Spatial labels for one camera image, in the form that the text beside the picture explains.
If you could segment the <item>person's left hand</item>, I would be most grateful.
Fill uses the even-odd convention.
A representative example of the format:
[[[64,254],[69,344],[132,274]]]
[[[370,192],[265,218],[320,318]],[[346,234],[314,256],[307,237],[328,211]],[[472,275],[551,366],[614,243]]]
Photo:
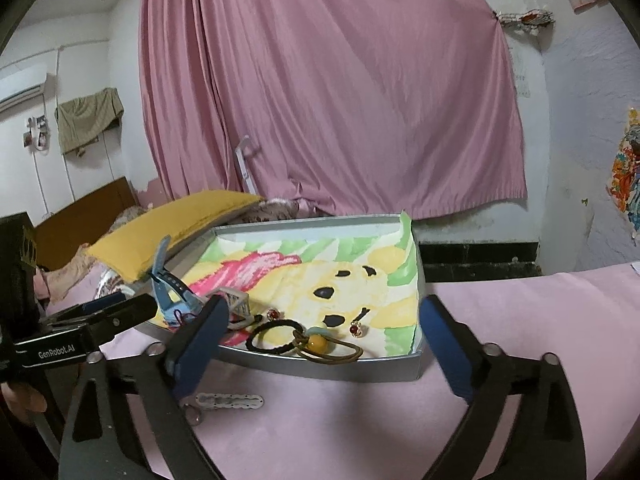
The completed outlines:
[[[44,414],[47,411],[46,398],[29,385],[4,382],[1,385],[1,392],[9,410],[25,424],[30,424],[35,415]]]

